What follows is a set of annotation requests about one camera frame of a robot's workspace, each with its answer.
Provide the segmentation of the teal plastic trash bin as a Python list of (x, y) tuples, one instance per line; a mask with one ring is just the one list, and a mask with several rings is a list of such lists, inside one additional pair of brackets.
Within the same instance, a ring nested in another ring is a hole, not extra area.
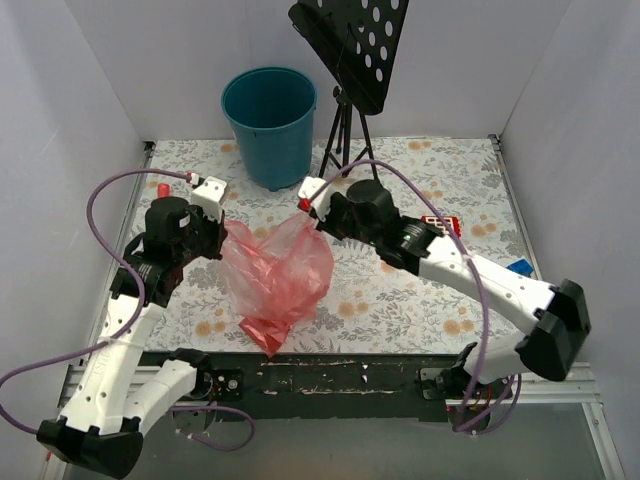
[(262, 67), (224, 88), (222, 111), (252, 181), (278, 191), (301, 181), (312, 159), (317, 92), (297, 70)]

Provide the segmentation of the red plastic trash bag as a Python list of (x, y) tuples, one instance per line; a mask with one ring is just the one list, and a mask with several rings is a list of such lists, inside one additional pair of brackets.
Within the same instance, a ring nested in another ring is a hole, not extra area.
[(330, 287), (333, 254), (304, 213), (263, 238), (239, 221), (228, 220), (225, 228), (220, 276), (242, 317), (241, 330), (272, 357), (295, 325), (315, 318)]

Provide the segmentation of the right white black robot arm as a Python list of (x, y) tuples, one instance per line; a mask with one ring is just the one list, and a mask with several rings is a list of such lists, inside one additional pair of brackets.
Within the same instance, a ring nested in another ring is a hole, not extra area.
[(453, 386), (475, 397), (489, 383), (532, 372), (561, 382), (591, 331), (582, 287), (570, 280), (560, 285), (527, 278), (481, 256), (465, 259), (455, 237), (419, 218), (400, 214), (391, 193), (378, 181), (352, 184), (345, 194), (321, 178), (308, 177), (298, 192), (299, 205), (317, 219), (317, 228), (332, 237), (372, 246), (390, 266), (434, 281), (503, 316), (516, 333), (487, 346), (470, 344), (436, 384)]

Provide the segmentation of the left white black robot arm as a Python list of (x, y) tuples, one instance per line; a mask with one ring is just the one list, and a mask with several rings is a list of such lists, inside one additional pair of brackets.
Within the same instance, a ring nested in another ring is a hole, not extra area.
[(59, 459), (113, 479), (125, 478), (153, 424), (181, 397), (205, 398), (211, 373), (203, 353), (170, 357), (135, 394), (130, 384), (150, 335), (183, 270), (198, 258), (219, 260), (227, 236), (219, 202), (168, 196), (151, 202), (145, 229), (124, 250), (110, 287), (100, 342), (76, 391), (57, 418), (41, 422), (36, 438)]

